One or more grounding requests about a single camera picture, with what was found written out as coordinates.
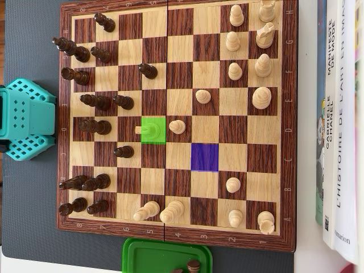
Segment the chess piece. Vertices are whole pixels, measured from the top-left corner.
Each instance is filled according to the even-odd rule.
[[[258,225],[260,231],[265,234],[271,234],[275,227],[274,227],[274,216],[270,212],[261,212],[258,215]]]
[[[259,18],[265,22],[268,23],[272,21],[275,17],[275,0],[273,1],[264,1],[261,0],[262,6],[259,9]]]
[[[230,31],[226,37],[226,48],[229,51],[236,51],[240,48],[240,39],[238,34],[234,31]]]
[[[253,94],[253,105],[257,109],[265,109],[271,103],[272,94],[266,87],[259,87]]]
[[[59,189],[75,189],[77,191],[82,190],[82,185],[87,181],[87,177],[84,175],[77,175],[74,178],[68,179],[59,183]]]
[[[237,63],[229,65],[229,78],[233,81],[237,81],[243,76],[243,70]]]
[[[114,155],[118,158],[130,158],[134,155],[134,149],[131,146],[116,148]]]
[[[149,217],[156,216],[159,213],[160,206],[155,201],[149,201],[143,207],[138,209],[134,214],[134,220],[143,221]]]
[[[272,72],[271,59],[267,54],[262,54],[254,66],[255,74],[258,77],[267,77]]]
[[[59,206],[58,212],[62,216],[70,215],[72,212],[82,212],[87,208],[87,200],[80,197],[75,199],[72,204],[65,203]]]
[[[160,220],[165,223],[173,222],[177,217],[183,214],[184,205],[177,200],[173,200],[168,206],[160,213]]]
[[[68,67],[64,67],[61,70],[61,76],[62,78],[64,78],[65,80],[75,80],[75,83],[80,84],[80,85],[86,85],[89,83],[90,80],[90,76],[89,73],[86,71],[74,71],[71,68]]]
[[[206,90],[199,90],[196,92],[196,99],[201,104],[207,104],[211,100],[211,94]]]
[[[183,121],[177,120],[177,121],[172,121],[169,124],[169,129],[177,134],[180,135],[182,134],[185,130],[186,130],[186,124]]]
[[[113,32],[115,30],[115,22],[104,16],[104,14],[97,13],[95,14],[95,21],[102,26],[102,28],[107,32]]]
[[[91,107],[96,107],[98,110],[107,111],[110,108],[110,100],[105,96],[85,94],[80,97],[80,101]]]
[[[266,23],[264,27],[257,30],[257,46],[263,49],[270,47],[273,43],[274,32],[273,23]]]
[[[107,135],[111,131],[111,124],[108,121],[95,121],[83,119],[78,128],[86,133],[97,133],[99,135]]]
[[[95,178],[91,178],[82,185],[83,191],[96,191],[97,189],[106,189],[111,183],[110,176],[102,173]]]
[[[87,208],[88,214],[105,212],[109,209],[109,203],[106,200],[100,200]]]
[[[134,107],[134,101],[131,97],[115,95],[113,101],[125,110],[131,110]]]
[[[234,27],[241,26],[244,22],[244,15],[239,5],[234,5],[230,10],[230,23]]]
[[[153,79],[158,75],[157,69],[153,65],[142,63],[139,65],[139,71],[144,74],[145,77]]]
[[[229,213],[229,224],[233,228],[237,228],[243,221],[243,213],[240,210],[234,209]]]
[[[104,64],[107,64],[111,60],[110,52],[100,47],[92,47],[91,54],[98,58]]]
[[[74,41],[67,40],[64,37],[52,39],[53,44],[55,44],[59,51],[66,53],[68,56],[75,56],[76,60],[85,63],[90,59],[90,52],[87,48],[77,46]]]
[[[230,193],[237,192],[240,189],[241,182],[236,177],[231,177],[226,182],[226,190]]]

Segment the gray table surface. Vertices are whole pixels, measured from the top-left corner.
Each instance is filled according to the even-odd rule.
[[[62,0],[9,0],[5,8],[5,83],[25,77],[58,96]],[[56,228],[57,145],[27,162],[3,158],[2,251],[42,262],[121,270],[124,237]],[[293,272],[293,254],[210,247],[214,272]]]

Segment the purple highlighted square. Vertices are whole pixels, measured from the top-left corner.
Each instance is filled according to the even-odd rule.
[[[218,172],[218,144],[192,143],[191,171]]]

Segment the chessboard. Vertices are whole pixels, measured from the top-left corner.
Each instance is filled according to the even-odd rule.
[[[244,21],[230,23],[230,10],[239,5]],[[257,46],[257,31],[266,25],[259,17],[259,0],[87,1],[61,5],[60,37],[91,50],[110,52],[103,63],[93,55],[87,62],[60,52],[60,70],[89,75],[86,85],[60,76],[59,155],[57,184],[77,176],[110,177],[110,185],[95,191],[57,190],[60,230],[140,237],[171,242],[295,251],[297,152],[298,1],[275,1],[273,42]],[[107,32],[95,13],[115,23]],[[226,39],[236,32],[240,48],[229,51]],[[262,54],[271,60],[271,73],[258,77],[255,63]],[[154,66],[149,79],[139,65]],[[239,80],[229,67],[237,63]],[[271,101],[265,109],[253,105],[253,94],[265,87]],[[202,104],[196,93],[210,100]],[[85,105],[81,95],[109,98],[103,111]],[[126,110],[115,95],[133,99]],[[108,121],[106,135],[86,133],[82,120]],[[162,137],[143,141],[136,128],[155,119]],[[174,133],[169,124],[182,121]],[[114,155],[130,146],[130,158]],[[239,187],[227,190],[234,178]],[[86,210],[61,216],[58,207],[83,197],[88,206],[108,203],[106,211]],[[135,213],[151,201],[157,214],[141,221]],[[167,224],[160,214],[176,201],[183,212]],[[238,221],[232,227],[229,214]],[[268,213],[273,230],[263,234],[258,216]]]

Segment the dark pawn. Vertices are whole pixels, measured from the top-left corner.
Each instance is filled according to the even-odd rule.
[[[87,177],[84,175],[77,175],[74,178],[68,179],[65,182],[59,183],[59,189],[76,189],[82,190],[82,185],[87,181]]]
[[[58,208],[58,212],[62,216],[70,215],[72,212],[82,212],[87,208],[87,200],[80,197],[75,199],[72,204],[62,204]]]
[[[111,131],[111,124],[108,121],[90,121],[83,119],[78,128],[86,133],[97,133],[99,135],[107,135]]]
[[[56,38],[52,39],[53,44],[57,45],[58,50],[64,51],[68,56],[75,56],[78,61],[83,63],[87,62],[90,59],[90,52],[87,48],[77,46],[74,41],[67,40],[66,38]]]
[[[95,14],[95,21],[107,32],[113,32],[115,29],[115,22],[112,19],[104,16],[104,14]]]
[[[82,95],[80,101],[91,107],[96,107],[98,110],[107,111],[110,108],[110,100],[105,96]]]
[[[105,64],[107,64],[111,60],[110,52],[100,47],[91,48],[91,54]]]
[[[87,180],[82,185],[83,191],[95,191],[97,189],[106,189],[110,185],[110,176],[103,173],[101,175],[96,176],[96,178],[91,178],[90,180]]]
[[[86,71],[74,71],[71,68],[65,67],[61,70],[61,76],[65,80],[75,80],[75,83],[80,85],[86,85],[89,83],[89,73]]]
[[[134,101],[131,97],[116,95],[114,96],[113,101],[116,105],[121,106],[125,110],[130,110],[134,107]]]
[[[130,158],[134,155],[134,149],[130,146],[116,148],[114,150],[114,155],[118,158]]]
[[[139,71],[147,78],[155,78],[158,75],[157,69],[153,65],[142,63],[139,65]]]
[[[87,208],[88,214],[96,214],[99,212],[105,212],[109,208],[109,203],[106,200],[100,200],[92,204]]]

